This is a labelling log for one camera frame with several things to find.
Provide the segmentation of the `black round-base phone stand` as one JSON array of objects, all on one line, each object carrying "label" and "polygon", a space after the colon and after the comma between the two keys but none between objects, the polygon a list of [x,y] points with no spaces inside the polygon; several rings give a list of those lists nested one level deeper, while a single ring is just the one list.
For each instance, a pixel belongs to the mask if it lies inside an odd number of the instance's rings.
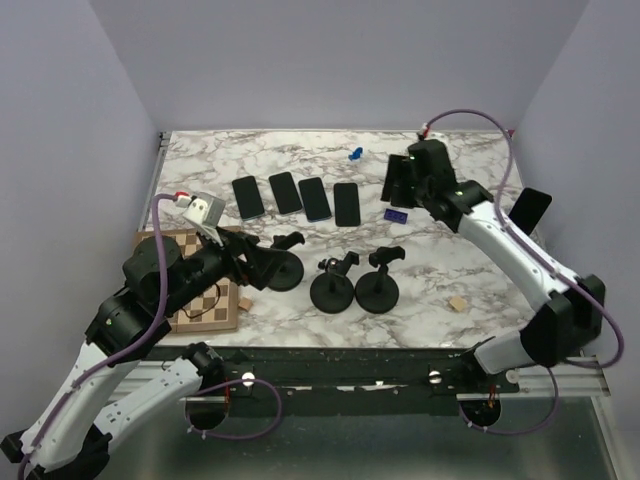
[{"label": "black round-base phone stand", "polygon": [[272,277],[268,288],[276,292],[287,292],[295,289],[304,276],[304,266],[300,258],[289,251],[295,245],[305,244],[304,236],[300,232],[289,235],[275,235],[272,248],[285,250],[286,258],[279,270]]}]

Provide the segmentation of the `black smartphone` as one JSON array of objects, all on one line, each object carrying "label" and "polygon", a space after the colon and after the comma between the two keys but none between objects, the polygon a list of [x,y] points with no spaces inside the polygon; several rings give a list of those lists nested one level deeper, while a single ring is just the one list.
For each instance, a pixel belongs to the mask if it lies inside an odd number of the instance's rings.
[{"label": "black smartphone", "polygon": [[358,227],[361,225],[358,185],[356,183],[336,183],[334,185],[335,223],[338,227]]},{"label": "black smartphone", "polygon": [[526,187],[522,190],[508,217],[527,236],[530,236],[552,203],[550,194]]},{"label": "black smartphone", "polygon": [[302,210],[303,205],[290,172],[271,175],[269,184],[280,215],[290,215]]}]

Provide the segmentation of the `teal smartphone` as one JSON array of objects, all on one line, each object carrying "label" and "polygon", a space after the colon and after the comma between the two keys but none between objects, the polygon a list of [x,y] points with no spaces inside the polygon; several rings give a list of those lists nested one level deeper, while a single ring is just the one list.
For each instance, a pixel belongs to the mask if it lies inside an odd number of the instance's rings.
[{"label": "teal smartphone", "polygon": [[265,215],[264,204],[254,176],[245,176],[232,181],[236,203],[243,221]]}]

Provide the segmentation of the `blue-edged smartphone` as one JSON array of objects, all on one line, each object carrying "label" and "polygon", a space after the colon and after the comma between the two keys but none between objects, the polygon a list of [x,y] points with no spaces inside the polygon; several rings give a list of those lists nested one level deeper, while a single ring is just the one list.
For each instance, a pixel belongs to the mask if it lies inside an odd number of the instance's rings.
[{"label": "blue-edged smartphone", "polygon": [[324,184],[320,177],[300,180],[298,187],[309,222],[324,221],[332,217]]}]

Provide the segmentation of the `tall black round phone stand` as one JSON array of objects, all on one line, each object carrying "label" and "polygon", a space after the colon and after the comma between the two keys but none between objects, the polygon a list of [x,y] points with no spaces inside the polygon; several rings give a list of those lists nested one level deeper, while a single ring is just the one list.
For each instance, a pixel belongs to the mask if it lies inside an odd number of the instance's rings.
[{"label": "tall black round phone stand", "polygon": [[399,287],[389,275],[388,264],[404,259],[405,250],[401,246],[379,247],[369,255],[369,264],[377,271],[362,275],[356,283],[355,299],[362,309],[372,314],[384,314],[396,306]]}]

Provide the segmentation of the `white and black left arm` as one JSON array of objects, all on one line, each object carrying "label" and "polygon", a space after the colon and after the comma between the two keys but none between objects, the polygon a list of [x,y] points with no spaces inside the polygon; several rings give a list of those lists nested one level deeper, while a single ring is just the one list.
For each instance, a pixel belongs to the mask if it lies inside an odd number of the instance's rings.
[{"label": "white and black left arm", "polygon": [[31,427],[2,440],[20,478],[93,479],[122,441],[169,403],[220,387],[222,360],[200,342],[138,390],[109,400],[170,332],[177,311],[224,278],[262,290],[286,259],[285,250],[261,247],[253,235],[219,233],[220,241],[203,239],[190,256],[161,234],[137,245],[123,265],[124,287],[100,305],[54,399]]}]

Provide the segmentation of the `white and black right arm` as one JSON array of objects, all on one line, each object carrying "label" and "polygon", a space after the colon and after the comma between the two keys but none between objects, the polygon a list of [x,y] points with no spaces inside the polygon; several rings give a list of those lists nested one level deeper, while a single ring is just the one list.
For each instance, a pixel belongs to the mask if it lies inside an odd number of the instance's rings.
[{"label": "white and black right arm", "polygon": [[506,370],[553,367],[600,335],[603,282],[595,275],[579,276],[544,252],[478,182],[458,181],[441,141],[422,140],[404,155],[390,155],[381,199],[394,207],[424,208],[473,243],[535,311],[521,330],[472,349],[459,370],[467,389],[483,391]]}]

